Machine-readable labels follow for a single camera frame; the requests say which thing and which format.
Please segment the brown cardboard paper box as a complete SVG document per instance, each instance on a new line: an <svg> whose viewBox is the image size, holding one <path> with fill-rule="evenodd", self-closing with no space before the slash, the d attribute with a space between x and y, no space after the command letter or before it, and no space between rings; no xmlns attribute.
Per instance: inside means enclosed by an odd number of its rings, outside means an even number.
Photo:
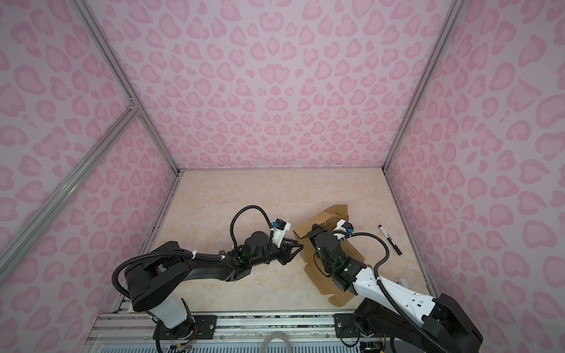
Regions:
<svg viewBox="0 0 565 353"><path fill-rule="evenodd" d="M330 304L345 306L356 295L355 276L366 267L364 256L344 238L353 233L348 206L335 204L292 230L310 280Z"/></svg>

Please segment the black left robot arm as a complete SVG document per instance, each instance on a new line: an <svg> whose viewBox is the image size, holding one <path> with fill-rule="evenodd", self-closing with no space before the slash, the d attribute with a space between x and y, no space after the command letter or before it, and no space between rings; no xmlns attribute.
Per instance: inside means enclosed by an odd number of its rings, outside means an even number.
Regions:
<svg viewBox="0 0 565 353"><path fill-rule="evenodd" d="M113 272L113 287L131 301L135 312L145 312L156 323L174 330L194 320L185 302L174 294L182 282L216 279L235 282L250 275L255 266L277 261L285 266L303 250L296 240L280 244L265 232L254 232L242 246L229 252L205 254L180 248L169 241L156 250L133 257Z"/></svg>

